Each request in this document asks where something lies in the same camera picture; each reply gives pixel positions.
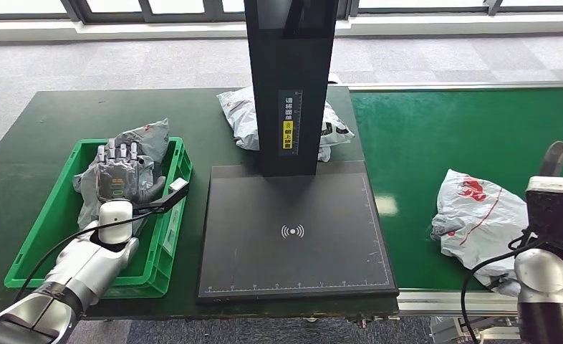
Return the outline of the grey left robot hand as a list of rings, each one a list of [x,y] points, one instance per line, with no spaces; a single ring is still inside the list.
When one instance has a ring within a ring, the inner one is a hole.
[[[98,148],[95,167],[97,198],[102,203],[125,199],[133,204],[154,201],[165,186],[165,176],[155,177],[155,162],[138,154],[138,143],[108,140]]]

